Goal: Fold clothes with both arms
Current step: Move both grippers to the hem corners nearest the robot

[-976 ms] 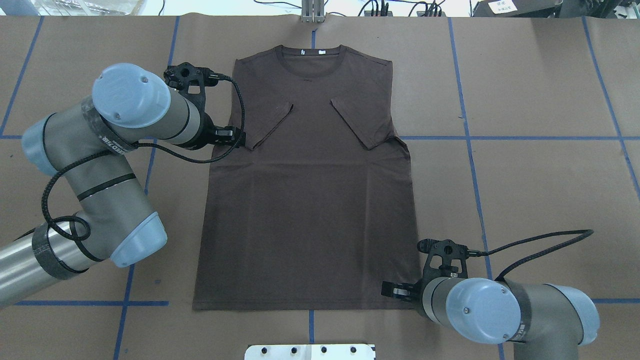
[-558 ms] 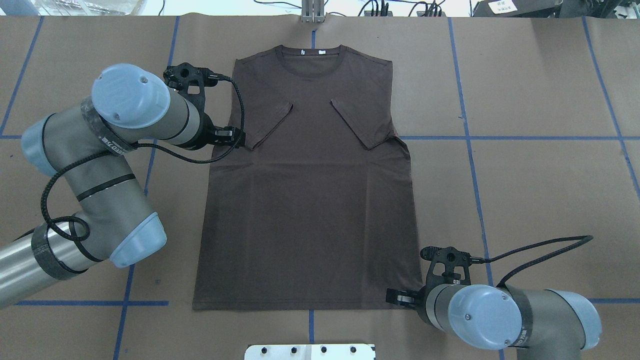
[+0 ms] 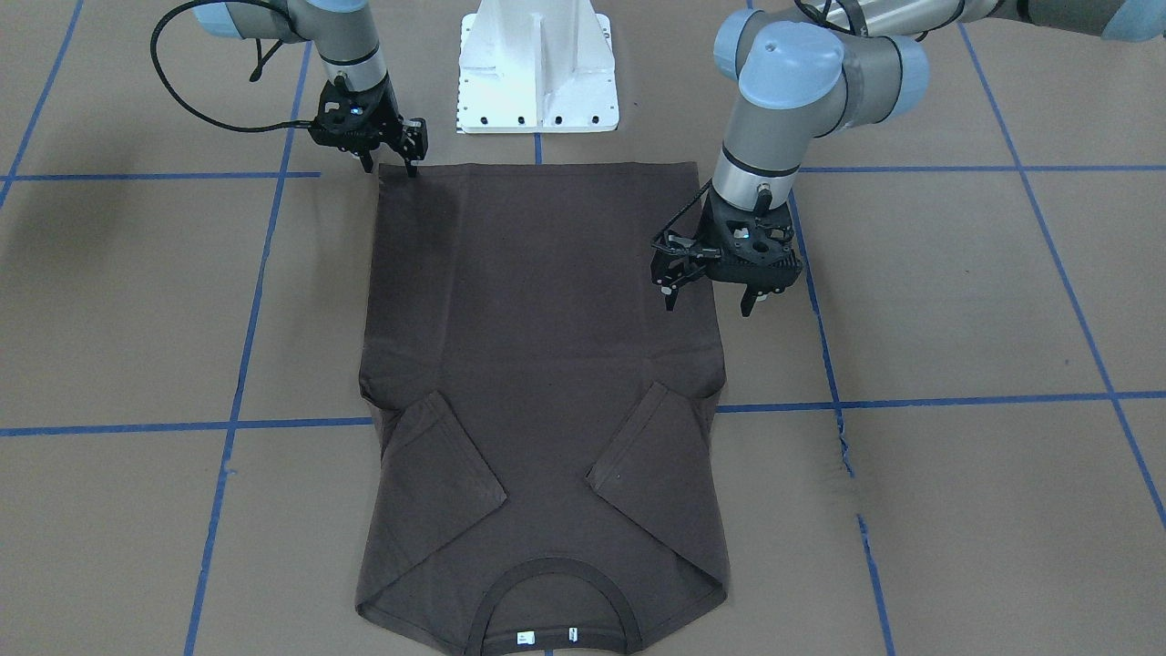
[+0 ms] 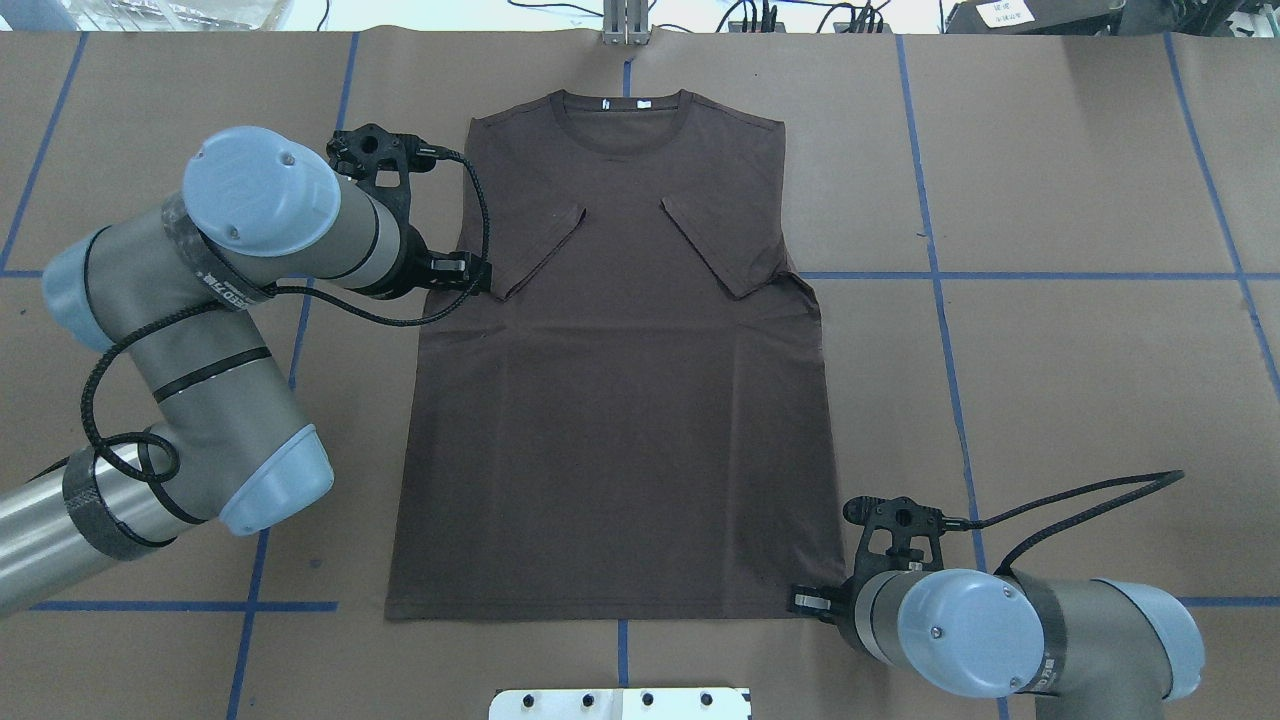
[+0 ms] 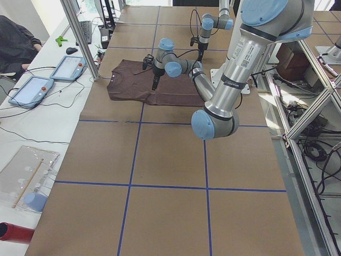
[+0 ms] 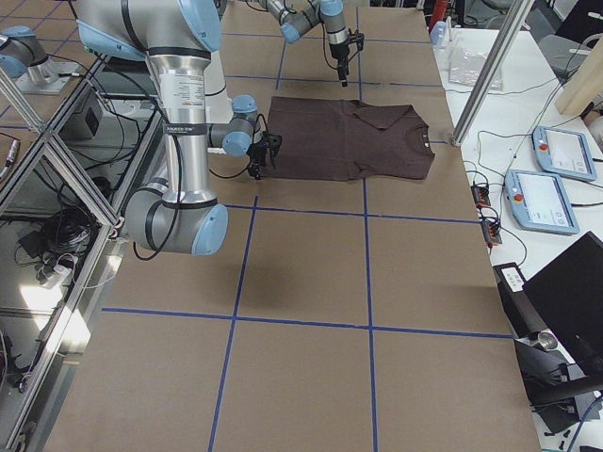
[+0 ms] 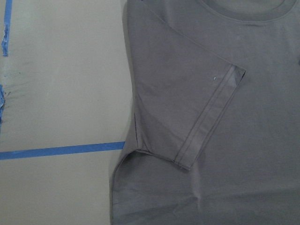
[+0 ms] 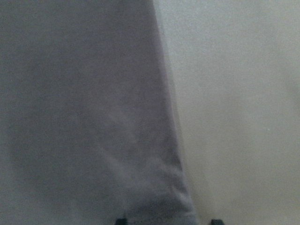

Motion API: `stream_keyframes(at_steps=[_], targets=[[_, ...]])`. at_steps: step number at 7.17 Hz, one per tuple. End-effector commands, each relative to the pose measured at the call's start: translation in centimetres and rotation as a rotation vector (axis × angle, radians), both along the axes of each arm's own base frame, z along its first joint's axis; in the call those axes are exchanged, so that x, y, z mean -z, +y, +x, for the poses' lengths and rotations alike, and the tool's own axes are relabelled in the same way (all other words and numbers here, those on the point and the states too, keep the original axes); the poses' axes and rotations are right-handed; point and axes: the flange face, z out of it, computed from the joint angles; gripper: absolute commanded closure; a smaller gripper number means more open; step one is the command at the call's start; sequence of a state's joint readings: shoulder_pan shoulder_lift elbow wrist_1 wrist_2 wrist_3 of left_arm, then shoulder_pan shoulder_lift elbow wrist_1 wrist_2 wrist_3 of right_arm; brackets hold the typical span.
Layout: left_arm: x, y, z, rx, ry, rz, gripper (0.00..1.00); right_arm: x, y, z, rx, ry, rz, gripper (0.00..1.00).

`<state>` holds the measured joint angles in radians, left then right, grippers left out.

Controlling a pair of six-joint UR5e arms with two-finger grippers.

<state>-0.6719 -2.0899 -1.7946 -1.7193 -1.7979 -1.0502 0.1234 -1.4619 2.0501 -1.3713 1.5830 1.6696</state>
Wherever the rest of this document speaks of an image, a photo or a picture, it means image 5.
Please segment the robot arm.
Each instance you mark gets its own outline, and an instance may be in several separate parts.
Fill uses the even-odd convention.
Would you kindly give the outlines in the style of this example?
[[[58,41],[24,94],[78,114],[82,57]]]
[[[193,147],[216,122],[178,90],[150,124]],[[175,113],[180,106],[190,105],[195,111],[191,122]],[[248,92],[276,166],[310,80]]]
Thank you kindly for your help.
[[[198,37],[198,61],[202,60],[204,51],[208,48],[212,30],[214,28],[230,30],[232,26],[233,20],[230,18],[230,1],[228,0],[219,1],[219,14],[217,17],[209,13],[202,16],[200,35]]]
[[[241,24],[234,27],[241,36],[217,85],[203,72],[199,60],[178,58],[173,41],[163,38],[153,60],[152,89],[157,88],[163,74],[169,77],[187,74],[205,102],[203,109],[194,112],[191,118],[196,136],[203,140],[230,136],[239,125],[235,101],[266,47],[309,37],[313,12],[313,1],[243,1],[238,10]]]

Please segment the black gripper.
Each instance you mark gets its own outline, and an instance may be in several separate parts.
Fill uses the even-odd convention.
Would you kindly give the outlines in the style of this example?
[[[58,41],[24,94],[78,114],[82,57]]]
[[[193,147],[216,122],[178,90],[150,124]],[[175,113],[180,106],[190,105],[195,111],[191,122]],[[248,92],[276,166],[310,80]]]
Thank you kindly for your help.
[[[155,91],[158,87],[158,84],[159,84],[159,78],[164,75],[164,68],[159,68],[157,66],[153,66],[152,71],[154,74],[152,90]]]
[[[202,61],[202,58],[204,56],[204,52],[205,50],[207,50],[208,48],[208,44],[207,43],[202,43],[202,42],[198,42],[198,50],[199,50],[199,54],[198,54],[198,61]]]

